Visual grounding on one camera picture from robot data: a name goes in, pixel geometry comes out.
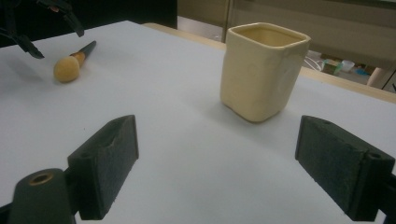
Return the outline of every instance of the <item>cream ceramic cup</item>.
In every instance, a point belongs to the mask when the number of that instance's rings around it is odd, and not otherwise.
[[[308,52],[310,37],[270,23],[230,28],[220,99],[252,122],[282,110]]]

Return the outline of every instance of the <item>white tabletop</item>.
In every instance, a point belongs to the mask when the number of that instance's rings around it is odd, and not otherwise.
[[[80,78],[56,82],[56,61],[93,40]],[[0,205],[20,179],[67,168],[85,140],[129,114],[140,159],[105,219],[92,223],[353,223],[294,159],[301,115],[396,156],[395,104],[307,77],[264,123],[236,116],[219,100],[221,49],[128,21],[35,45],[45,59],[0,49]]]

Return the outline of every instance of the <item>black foam pad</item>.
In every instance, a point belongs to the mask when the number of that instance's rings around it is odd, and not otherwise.
[[[296,160],[354,221],[374,221],[395,160],[324,119],[303,116]]]

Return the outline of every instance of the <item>ceramic cup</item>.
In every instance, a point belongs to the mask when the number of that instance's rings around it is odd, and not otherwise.
[[[221,75],[221,101],[249,121],[272,117],[290,98],[310,39],[270,23],[230,28]]]

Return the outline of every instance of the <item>cup rim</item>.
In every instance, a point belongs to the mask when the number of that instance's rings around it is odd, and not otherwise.
[[[263,44],[261,42],[258,42],[256,40],[247,38],[244,35],[238,34],[238,32],[245,31],[245,30],[252,29],[252,28],[257,28],[257,27],[265,28],[265,29],[268,29],[268,30],[273,30],[273,31],[276,31],[276,32],[281,33],[283,35],[289,35],[289,36],[297,37],[297,38],[300,38],[301,40],[293,42],[293,43],[290,43],[290,44],[287,44],[287,45],[284,45],[284,46],[270,46],[270,45],[266,45],[266,44]],[[273,48],[273,49],[283,49],[283,48],[287,48],[287,47],[292,47],[292,46],[299,45],[301,43],[308,42],[308,41],[311,40],[311,37],[309,35],[305,35],[303,33],[291,30],[289,28],[285,28],[285,27],[282,27],[282,26],[279,26],[279,25],[268,23],[268,22],[255,22],[255,23],[251,23],[251,24],[238,25],[238,26],[229,28],[228,29],[228,33],[233,34],[233,35],[237,35],[238,37],[244,38],[244,39],[246,39],[249,42],[254,42],[254,43],[263,45],[263,46],[268,47],[268,48]]]

